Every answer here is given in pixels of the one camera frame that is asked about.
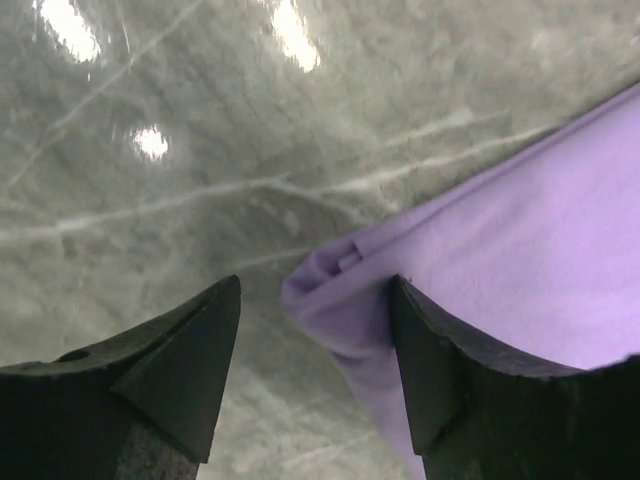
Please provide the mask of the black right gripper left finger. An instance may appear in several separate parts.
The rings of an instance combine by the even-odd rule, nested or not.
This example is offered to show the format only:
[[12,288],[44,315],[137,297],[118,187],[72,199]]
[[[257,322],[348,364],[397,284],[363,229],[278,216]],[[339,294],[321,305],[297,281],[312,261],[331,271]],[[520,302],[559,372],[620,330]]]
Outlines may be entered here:
[[193,479],[207,463],[241,312],[226,277],[52,362],[1,370],[5,479]]

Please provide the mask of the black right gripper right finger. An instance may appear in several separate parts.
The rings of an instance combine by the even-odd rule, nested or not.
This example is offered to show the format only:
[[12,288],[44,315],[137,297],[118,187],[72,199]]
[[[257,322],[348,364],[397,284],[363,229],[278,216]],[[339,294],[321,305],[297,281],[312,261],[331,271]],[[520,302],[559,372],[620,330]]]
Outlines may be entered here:
[[635,479],[639,359],[579,370],[516,349],[402,277],[390,319],[412,445],[430,479]]

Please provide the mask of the purple t shirt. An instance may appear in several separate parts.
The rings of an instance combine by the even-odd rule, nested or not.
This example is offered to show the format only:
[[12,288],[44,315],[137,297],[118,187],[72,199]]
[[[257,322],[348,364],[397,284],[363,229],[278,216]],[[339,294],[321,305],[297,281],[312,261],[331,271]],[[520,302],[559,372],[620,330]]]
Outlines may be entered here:
[[332,356],[410,474],[415,453],[390,319],[402,277],[533,356],[592,370],[639,359],[639,90],[513,158],[314,251],[286,315]]

